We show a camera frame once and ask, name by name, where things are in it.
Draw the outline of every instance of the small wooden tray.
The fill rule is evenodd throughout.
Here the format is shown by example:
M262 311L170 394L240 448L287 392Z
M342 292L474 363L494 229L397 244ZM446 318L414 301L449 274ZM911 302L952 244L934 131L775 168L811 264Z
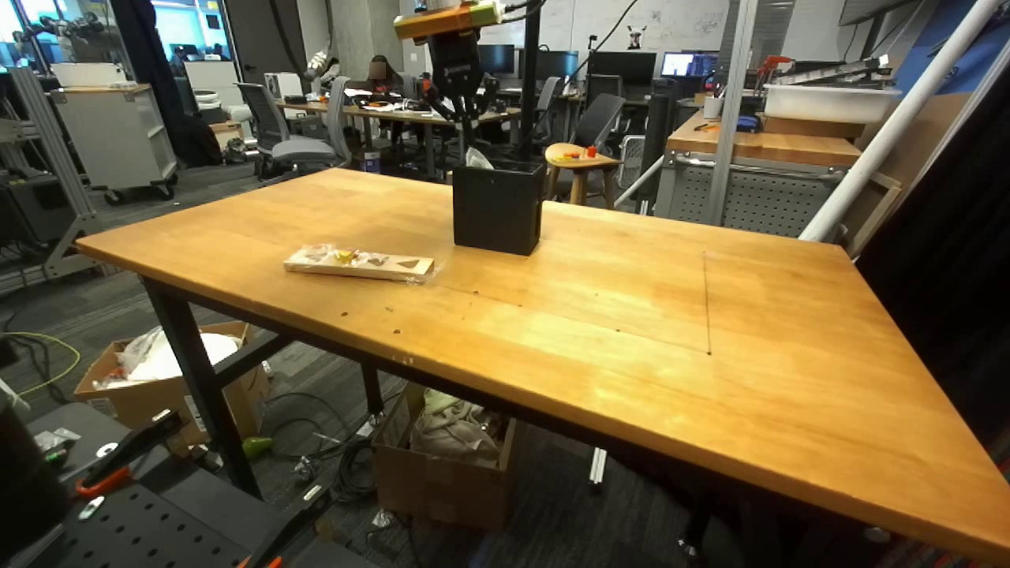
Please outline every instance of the small wooden tray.
M431 274L435 261L425 254L388 254L342 247L302 247L284 261L290 270L317 274L350 274L350 279L381 279L381 282L424 282Z

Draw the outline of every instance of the wooden board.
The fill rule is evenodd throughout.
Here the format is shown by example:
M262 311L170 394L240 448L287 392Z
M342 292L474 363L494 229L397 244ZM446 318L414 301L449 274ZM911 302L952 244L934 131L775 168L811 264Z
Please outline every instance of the wooden board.
M718 122L693 113L670 138L666 150L680 153L716 153ZM811 168L850 168L859 159L859 149L850 138L837 136L802 136L802 131L734 131L734 159L755 161L790 161Z
M425 284L284 270L302 244L435 259ZM329 170L80 241L585 429L1010 558L1010 490L842 248L549 202L532 254L452 244L449 186Z

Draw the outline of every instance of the stool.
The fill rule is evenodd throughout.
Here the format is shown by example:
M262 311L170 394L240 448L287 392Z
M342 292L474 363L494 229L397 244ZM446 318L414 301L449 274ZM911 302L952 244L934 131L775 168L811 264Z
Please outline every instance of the stool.
M615 170L622 161L608 153L591 153L585 144L559 143L541 150L545 159L545 191L554 194L559 170L570 170L570 194L568 202L585 206L586 202L586 174L604 174L607 190L607 207L615 198Z

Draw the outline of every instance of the black box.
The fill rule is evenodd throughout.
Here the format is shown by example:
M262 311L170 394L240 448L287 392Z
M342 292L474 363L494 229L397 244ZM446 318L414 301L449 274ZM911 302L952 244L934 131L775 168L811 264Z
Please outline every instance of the black box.
M454 244L529 254L538 244L541 161L524 168L494 168L497 170L454 170Z

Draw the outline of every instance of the computer monitor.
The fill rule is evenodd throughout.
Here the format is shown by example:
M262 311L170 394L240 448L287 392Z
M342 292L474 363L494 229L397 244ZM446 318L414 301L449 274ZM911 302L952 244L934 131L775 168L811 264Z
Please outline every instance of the computer monitor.
M644 49L595 49L591 71L622 77L625 86L653 86L657 55Z
M718 69L718 55L716 49L666 49L659 62L664 79L702 79Z
M536 49L536 79L570 77L576 69L576 49ZM527 77L527 58L518 61L518 77Z
M514 43L477 43L479 69L489 77L514 71Z

